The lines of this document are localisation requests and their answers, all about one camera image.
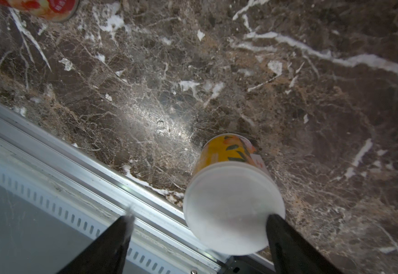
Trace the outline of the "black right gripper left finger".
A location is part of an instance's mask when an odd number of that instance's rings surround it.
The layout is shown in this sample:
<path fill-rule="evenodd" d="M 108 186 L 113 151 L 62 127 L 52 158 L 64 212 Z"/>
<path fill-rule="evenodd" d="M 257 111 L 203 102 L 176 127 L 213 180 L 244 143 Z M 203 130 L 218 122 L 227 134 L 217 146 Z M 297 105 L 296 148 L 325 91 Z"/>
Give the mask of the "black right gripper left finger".
<path fill-rule="evenodd" d="M 121 274 L 134 229 L 132 214 L 119 217 L 60 274 Z"/>

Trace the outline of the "white lid yellow can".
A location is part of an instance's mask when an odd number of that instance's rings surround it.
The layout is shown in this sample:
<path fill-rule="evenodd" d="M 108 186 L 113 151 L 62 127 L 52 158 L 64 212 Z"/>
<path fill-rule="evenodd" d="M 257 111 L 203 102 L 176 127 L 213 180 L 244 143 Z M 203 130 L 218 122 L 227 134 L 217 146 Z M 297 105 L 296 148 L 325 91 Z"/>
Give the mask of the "white lid yellow can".
<path fill-rule="evenodd" d="M 203 245 L 235 256 L 265 249 L 268 216 L 286 216 L 282 195 L 258 150 L 237 134 L 218 135 L 204 146 L 183 212 Z"/>

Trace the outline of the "red white lidded can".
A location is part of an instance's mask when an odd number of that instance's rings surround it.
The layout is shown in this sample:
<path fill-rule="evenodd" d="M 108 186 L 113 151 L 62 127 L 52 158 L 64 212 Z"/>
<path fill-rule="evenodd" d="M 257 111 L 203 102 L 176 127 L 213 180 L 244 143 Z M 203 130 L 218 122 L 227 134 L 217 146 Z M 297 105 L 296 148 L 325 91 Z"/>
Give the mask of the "red white lidded can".
<path fill-rule="evenodd" d="M 0 0 L 0 5 L 48 21 L 63 22 L 74 15 L 79 0 Z"/>

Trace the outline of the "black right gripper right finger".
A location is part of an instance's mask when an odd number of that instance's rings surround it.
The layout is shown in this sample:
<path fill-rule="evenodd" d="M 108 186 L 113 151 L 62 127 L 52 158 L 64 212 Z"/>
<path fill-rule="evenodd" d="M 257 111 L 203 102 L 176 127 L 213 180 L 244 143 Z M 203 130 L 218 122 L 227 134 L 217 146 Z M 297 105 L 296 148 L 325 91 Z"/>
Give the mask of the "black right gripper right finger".
<path fill-rule="evenodd" d="M 340 274 L 320 252 L 281 216 L 269 215 L 266 233 L 275 272 L 278 274 Z"/>

